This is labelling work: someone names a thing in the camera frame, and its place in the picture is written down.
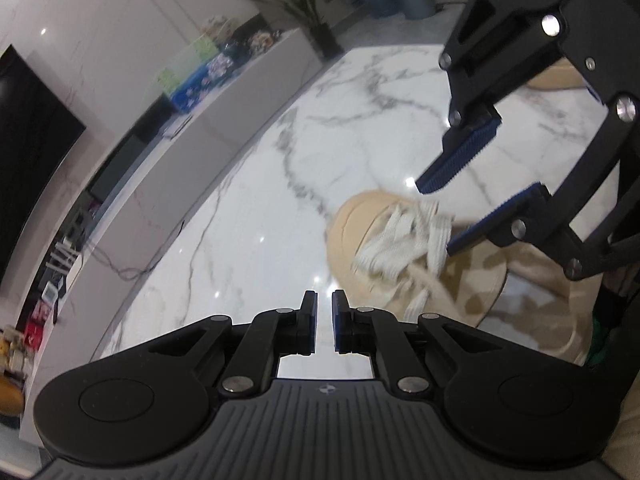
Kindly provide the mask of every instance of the television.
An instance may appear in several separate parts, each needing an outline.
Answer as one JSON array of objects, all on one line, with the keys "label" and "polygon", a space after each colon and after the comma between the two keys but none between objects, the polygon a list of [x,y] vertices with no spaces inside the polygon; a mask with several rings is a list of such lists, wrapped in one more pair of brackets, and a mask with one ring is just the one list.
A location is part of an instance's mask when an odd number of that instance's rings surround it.
[{"label": "television", "polygon": [[33,207],[82,131],[9,46],[0,57],[0,280]]}]

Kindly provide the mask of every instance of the plant pot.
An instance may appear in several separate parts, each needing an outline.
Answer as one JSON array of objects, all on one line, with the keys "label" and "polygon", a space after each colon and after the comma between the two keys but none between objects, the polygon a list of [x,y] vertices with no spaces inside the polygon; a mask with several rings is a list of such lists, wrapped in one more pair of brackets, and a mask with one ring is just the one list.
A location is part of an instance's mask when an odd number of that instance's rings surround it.
[{"label": "plant pot", "polygon": [[322,51],[322,56],[325,59],[333,59],[334,57],[344,54],[344,50],[337,41],[335,41],[334,34],[326,23],[312,27],[309,29],[309,32],[314,40],[316,40],[318,47],[320,47]]}]

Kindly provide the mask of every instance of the potted plant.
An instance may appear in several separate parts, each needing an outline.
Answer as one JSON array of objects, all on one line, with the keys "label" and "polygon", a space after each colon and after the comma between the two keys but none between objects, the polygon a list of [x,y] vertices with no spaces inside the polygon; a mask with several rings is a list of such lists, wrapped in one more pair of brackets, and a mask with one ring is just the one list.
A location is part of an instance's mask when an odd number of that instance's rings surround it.
[{"label": "potted plant", "polygon": [[318,12],[318,0],[251,0],[252,2],[281,8],[289,16],[306,27],[316,40],[326,59],[339,56],[344,51],[335,41],[329,25]]}]

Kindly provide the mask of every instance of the metal bolt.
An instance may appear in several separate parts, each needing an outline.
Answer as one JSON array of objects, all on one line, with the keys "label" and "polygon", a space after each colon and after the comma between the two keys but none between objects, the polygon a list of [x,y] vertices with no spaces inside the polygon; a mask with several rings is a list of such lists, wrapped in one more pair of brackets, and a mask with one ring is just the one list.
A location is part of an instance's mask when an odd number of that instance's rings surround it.
[{"label": "metal bolt", "polygon": [[241,394],[254,387],[254,382],[244,375],[234,375],[222,381],[222,387],[233,394]]},{"label": "metal bolt", "polygon": [[527,234],[527,226],[518,218],[511,223],[511,234],[517,240],[522,240],[524,235]]},{"label": "metal bolt", "polygon": [[438,60],[438,65],[441,69],[446,70],[451,66],[451,56],[446,52],[440,54],[440,59]]},{"label": "metal bolt", "polygon": [[403,377],[398,381],[398,388],[408,394],[419,394],[429,387],[429,381],[422,377]]},{"label": "metal bolt", "polygon": [[560,22],[554,15],[548,14],[542,18],[542,30],[546,35],[554,38],[560,34]]},{"label": "metal bolt", "polygon": [[568,277],[570,280],[575,280],[580,277],[582,274],[582,264],[580,260],[576,258],[571,258],[569,263],[564,268],[564,275]]},{"label": "metal bolt", "polygon": [[449,124],[451,126],[458,126],[461,122],[462,122],[462,116],[460,115],[460,112],[457,110],[453,110],[449,114]]},{"label": "metal bolt", "polygon": [[632,123],[636,120],[636,103],[629,96],[622,96],[616,102],[616,112],[623,123]]}]

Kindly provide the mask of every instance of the blue gripper pad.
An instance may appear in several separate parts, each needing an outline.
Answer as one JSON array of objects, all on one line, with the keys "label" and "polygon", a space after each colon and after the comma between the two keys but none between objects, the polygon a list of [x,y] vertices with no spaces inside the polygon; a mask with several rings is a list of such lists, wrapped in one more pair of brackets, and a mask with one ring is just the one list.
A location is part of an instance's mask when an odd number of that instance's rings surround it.
[{"label": "blue gripper pad", "polygon": [[418,191],[429,194],[445,187],[495,137],[501,122],[500,119],[492,119],[449,153],[445,150],[416,180]]},{"label": "blue gripper pad", "polygon": [[527,189],[523,189],[521,192],[515,194],[482,220],[449,240],[447,253],[453,256],[454,254],[466,251],[484,240],[491,231],[504,222],[511,223],[514,216],[518,215],[522,207],[529,202],[534,195],[542,194],[543,190],[546,190],[546,188],[539,182],[536,182],[527,187]]}]

